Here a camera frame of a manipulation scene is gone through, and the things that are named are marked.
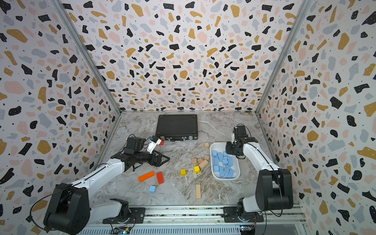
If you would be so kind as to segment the lone blue cube front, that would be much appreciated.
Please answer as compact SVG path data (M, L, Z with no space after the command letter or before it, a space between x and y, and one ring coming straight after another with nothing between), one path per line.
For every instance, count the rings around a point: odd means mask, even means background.
M156 192L156 186L150 186L149 187L149 192L150 193L155 193Z

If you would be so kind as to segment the orange long block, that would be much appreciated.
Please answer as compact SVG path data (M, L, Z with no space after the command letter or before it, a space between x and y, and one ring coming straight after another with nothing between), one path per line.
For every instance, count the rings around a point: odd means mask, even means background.
M143 182L143 181L145 181L147 179L150 179L150 178L152 178L154 176L155 176L155 172L154 171L150 171L150 172L148 172L146 174L143 174L143 175L139 176L138 180L139 180L139 182Z

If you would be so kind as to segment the yellow cube right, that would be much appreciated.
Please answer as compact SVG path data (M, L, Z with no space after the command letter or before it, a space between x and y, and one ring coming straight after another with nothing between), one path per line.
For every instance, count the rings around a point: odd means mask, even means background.
M200 168L199 168L199 166L195 166L194 167L194 173L195 174L198 174L200 172Z

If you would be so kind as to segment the aluminium front rail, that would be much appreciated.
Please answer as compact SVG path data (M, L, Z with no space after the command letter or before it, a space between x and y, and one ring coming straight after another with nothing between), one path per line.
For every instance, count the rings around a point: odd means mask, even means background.
M248 221L238 218L234 205L140 206L123 224L113 219L87 225L82 235L309 235L297 205L276 216L257 212Z

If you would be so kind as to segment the wood block cluster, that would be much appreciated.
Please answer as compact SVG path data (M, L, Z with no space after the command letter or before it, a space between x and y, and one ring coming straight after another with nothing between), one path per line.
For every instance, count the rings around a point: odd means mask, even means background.
M210 156L205 155L204 158L192 158L192 164L193 166L198 166L200 168L205 168L210 161Z

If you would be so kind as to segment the long natural wood block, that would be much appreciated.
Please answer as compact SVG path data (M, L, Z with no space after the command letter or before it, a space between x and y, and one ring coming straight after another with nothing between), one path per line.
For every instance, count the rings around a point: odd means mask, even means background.
M196 188L196 198L197 198L197 199L201 199L201 185L200 185L200 184L197 184L197 185L195 186L195 188Z

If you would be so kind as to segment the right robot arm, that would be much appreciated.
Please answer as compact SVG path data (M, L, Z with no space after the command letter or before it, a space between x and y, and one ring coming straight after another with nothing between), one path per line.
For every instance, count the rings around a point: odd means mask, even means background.
M256 214L276 210L281 211L276 214L280 217L284 210L293 208L290 171L280 168L267 156L245 125L234 127L232 140L226 143L225 151L238 159L249 159L258 173L255 194L241 198L237 203L237 217L240 221L256 221Z

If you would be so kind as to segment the white plastic tray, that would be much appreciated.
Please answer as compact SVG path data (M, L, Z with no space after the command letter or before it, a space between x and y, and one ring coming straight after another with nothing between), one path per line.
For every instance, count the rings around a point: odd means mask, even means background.
M226 143L213 143L210 146L210 165L216 180L231 181L240 176L238 158L226 152Z

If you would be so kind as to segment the black hard case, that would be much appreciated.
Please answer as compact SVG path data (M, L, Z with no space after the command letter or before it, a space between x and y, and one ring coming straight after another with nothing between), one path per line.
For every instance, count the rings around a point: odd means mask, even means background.
M155 136L170 142L197 140L198 117L196 114L159 115Z

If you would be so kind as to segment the yellow cube left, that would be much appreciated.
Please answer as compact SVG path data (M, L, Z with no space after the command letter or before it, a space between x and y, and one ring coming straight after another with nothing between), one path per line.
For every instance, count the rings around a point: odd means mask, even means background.
M185 169L181 169L180 172L181 172L182 176L186 176L186 174L187 174Z

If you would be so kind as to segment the yellow cube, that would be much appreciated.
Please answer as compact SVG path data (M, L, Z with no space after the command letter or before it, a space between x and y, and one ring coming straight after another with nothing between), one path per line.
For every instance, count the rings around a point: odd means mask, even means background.
M198 174L200 172L200 168L199 168L199 166L195 166L194 167L194 173L195 174Z
M181 172L182 176L186 176L186 174L187 174L185 169L181 169L180 172Z

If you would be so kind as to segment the red upright block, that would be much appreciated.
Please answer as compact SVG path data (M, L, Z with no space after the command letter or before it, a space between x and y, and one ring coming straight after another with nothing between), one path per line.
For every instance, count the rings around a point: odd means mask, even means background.
M161 185L164 183L164 177L163 177L163 173L162 172L158 172L157 173L157 180L158 180L158 184Z

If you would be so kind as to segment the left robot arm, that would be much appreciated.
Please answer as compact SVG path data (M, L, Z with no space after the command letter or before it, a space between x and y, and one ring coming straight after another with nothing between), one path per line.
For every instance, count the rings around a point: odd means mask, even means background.
M129 203L112 198L102 205L90 204L90 199L103 186L128 169L141 166L160 167L170 158L155 150L161 139L152 136L149 139L130 135L123 148L107 162L83 178L70 184L56 185L49 194L50 202L44 217L43 226L37 228L46 232L61 231L69 235L80 233L88 224L107 220L109 223L128 223L135 216L131 214Z

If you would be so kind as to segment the blue block top cluster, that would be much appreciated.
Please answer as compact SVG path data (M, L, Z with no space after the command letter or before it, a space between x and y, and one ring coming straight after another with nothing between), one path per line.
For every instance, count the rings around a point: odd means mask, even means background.
M225 174L225 171L224 171L224 167L220 166L219 167L219 177L224 178L225 176L226 176L226 174Z

